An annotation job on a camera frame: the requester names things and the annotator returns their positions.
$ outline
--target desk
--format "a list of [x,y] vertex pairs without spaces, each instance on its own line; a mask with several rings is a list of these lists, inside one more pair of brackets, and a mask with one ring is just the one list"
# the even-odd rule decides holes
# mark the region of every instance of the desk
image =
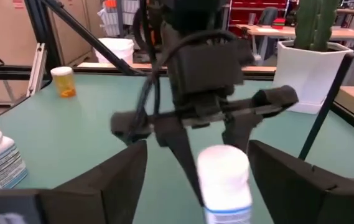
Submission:
[[[248,34],[252,36],[253,41],[253,51],[254,54],[258,53],[256,46],[255,36],[264,36],[263,43],[259,46],[259,54],[261,60],[259,65],[264,62],[264,57],[266,49],[268,46],[268,38],[295,38],[296,34],[294,32],[294,27],[284,27],[282,30],[272,29],[270,26],[249,26],[249,25],[236,25],[240,29],[247,29]],[[354,30],[353,29],[337,29],[332,31],[332,36],[330,40],[354,40]]]
[[[1,131],[15,140],[29,171],[17,188],[56,187],[125,148],[110,133],[109,119],[115,111],[134,108],[144,78],[76,75],[75,81],[77,96],[74,98],[59,98],[51,84],[0,116]],[[161,85],[161,111],[171,110],[168,80],[161,78]],[[231,99],[247,98],[259,88],[270,86],[271,82],[247,81],[245,86],[236,87]],[[147,105],[151,113],[153,95]],[[252,138],[298,156],[314,120],[311,114],[285,112],[263,121]],[[189,129],[194,156],[207,146],[222,143],[223,130],[221,122],[209,128]],[[318,151],[310,151],[313,162],[319,157],[326,160],[322,151],[329,150],[329,142],[337,150],[352,149],[354,129],[337,115],[330,113],[320,132],[325,137],[316,140]],[[172,153],[160,148],[154,136],[148,138],[147,144],[147,171],[134,223],[203,224],[202,209]],[[255,182],[250,179],[249,183],[254,201],[253,223],[272,223]]]

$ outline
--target cactus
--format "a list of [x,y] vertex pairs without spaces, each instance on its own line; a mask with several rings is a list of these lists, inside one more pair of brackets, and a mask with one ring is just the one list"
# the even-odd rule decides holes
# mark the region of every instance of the cactus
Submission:
[[339,0],[300,0],[294,48],[327,51]]

